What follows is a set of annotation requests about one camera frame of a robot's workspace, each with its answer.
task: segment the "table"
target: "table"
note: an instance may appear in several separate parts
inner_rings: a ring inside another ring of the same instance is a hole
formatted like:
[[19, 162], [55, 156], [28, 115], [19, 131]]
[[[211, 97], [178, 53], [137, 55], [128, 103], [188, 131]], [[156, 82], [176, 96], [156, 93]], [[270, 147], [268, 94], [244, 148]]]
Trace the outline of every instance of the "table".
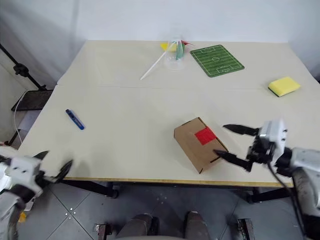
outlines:
[[[159, 42], [87, 41], [19, 153], [50, 150], [41, 165], [48, 175], [57, 174], [64, 161], [73, 158], [69, 180], [279, 186], [259, 164], [248, 173], [219, 160], [198, 174], [174, 139], [174, 128], [201, 117], [232, 153], [244, 158], [253, 139], [222, 125], [260, 127], [266, 120], [283, 118], [288, 147], [318, 149], [318, 82], [286, 43], [193, 44], [196, 49], [222, 44], [245, 69], [209, 78], [187, 52], [183, 70], [172, 71], [161, 63], [140, 80], [162, 53]], [[268, 84], [285, 76], [301, 88], [276, 97]], [[77, 128], [65, 109], [78, 115], [85, 130]]]

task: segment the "soccer field mat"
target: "soccer field mat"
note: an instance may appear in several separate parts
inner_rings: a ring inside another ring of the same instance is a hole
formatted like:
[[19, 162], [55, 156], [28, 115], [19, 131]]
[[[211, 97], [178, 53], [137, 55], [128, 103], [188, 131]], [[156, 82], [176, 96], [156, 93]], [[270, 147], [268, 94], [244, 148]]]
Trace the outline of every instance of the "soccer field mat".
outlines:
[[222, 45], [209, 46], [190, 53], [210, 78], [245, 68]]

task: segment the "white straw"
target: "white straw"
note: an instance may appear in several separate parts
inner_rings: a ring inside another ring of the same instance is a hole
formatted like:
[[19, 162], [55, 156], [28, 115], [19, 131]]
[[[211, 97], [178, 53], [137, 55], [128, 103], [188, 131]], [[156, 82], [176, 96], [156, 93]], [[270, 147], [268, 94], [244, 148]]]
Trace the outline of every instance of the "white straw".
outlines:
[[158, 58], [157, 61], [155, 61], [155, 63], [149, 68], [148, 71], [145, 72], [145, 74], [143, 74], [143, 76], [140, 78], [140, 80], [144, 79], [145, 76], [155, 67], [155, 65], [157, 65], [157, 63], [163, 58], [164, 55], [166, 55], [166, 53], [168, 52], [169, 49], [171, 49], [171, 47], [173, 46], [173, 44], [175, 44], [176, 42], [174, 41], [173, 43], [171, 43], [171, 45], [165, 50], [164, 53], [162, 53], [162, 55]]

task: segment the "red sticker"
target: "red sticker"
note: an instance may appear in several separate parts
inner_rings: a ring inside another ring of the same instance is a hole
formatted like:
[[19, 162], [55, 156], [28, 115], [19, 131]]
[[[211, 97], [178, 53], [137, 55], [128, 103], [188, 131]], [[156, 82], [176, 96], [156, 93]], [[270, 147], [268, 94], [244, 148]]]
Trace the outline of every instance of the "red sticker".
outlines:
[[211, 131], [209, 127], [196, 132], [194, 135], [202, 145], [205, 145], [217, 138], [217, 136]]

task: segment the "blue marker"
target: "blue marker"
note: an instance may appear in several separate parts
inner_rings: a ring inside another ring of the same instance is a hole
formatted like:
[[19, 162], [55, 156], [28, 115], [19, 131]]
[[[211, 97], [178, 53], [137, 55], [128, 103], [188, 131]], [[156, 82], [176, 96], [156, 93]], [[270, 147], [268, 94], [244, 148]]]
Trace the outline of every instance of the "blue marker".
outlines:
[[80, 128], [81, 130], [85, 129], [83, 123], [74, 115], [74, 113], [70, 109], [65, 110], [65, 112], [69, 115], [75, 125], [78, 126], [78, 128]]

